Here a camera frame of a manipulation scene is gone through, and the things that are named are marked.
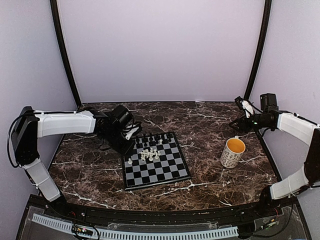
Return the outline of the black grey chessboard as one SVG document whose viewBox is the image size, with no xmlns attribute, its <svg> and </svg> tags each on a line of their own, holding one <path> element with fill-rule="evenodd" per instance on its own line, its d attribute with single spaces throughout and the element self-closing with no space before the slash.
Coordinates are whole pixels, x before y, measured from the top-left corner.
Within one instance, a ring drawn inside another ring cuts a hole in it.
<svg viewBox="0 0 320 240">
<path fill-rule="evenodd" d="M 159 159 L 142 161 L 140 152 L 151 148 L 161 152 Z M 174 132 L 136 137 L 132 151 L 122 156 L 121 164 L 125 191 L 171 184 L 192 178 Z"/>
</svg>

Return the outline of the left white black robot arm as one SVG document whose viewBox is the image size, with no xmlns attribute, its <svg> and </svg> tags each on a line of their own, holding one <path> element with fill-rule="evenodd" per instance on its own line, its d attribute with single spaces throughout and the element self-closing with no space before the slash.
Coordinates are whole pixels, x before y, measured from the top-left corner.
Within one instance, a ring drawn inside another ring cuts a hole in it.
<svg viewBox="0 0 320 240">
<path fill-rule="evenodd" d="M 7 154 L 13 168 L 23 168 L 51 203 L 51 210 L 60 218 L 67 218 L 70 206 L 63 201 L 64 196 L 38 152 L 40 138 L 66 134 L 95 134 L 107 142 L 108 146 L 126 155 L 133 148 L 132 137 L 141 130 L 140 123 L 123 105 L 111 111 L 102 112 L 94 108 L 78 111 L 40 111 L 30 106 L 22 109 L 11 123 L 7 135 Z"/>
</svg>

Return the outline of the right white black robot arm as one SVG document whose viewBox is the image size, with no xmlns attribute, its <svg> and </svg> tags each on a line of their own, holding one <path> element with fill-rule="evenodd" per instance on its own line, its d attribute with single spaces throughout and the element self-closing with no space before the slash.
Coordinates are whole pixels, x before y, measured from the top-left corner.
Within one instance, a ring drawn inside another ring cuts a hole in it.
<svg viewBox="0 0 320 240">
<path fill-rule="evenodd" d="M 260 109 L 249 100 L 238 96 L 234 99 L 243 115 L 233 120 L 229 126 L 240 133 L 261 129 L 279 130 L 294 137 L 308 147 L 302 167 L 285 179 L 266 187 L 262 201 L 255 205 L 255 213 L 266 217 L 275 208 L 274 201 L 296 196 L 310 188 L 318 188 L 320 182 L 320 125 L 295 112 L 280 110 L 277 96 L 265 93 L 260 96 Z"/>
</svg>

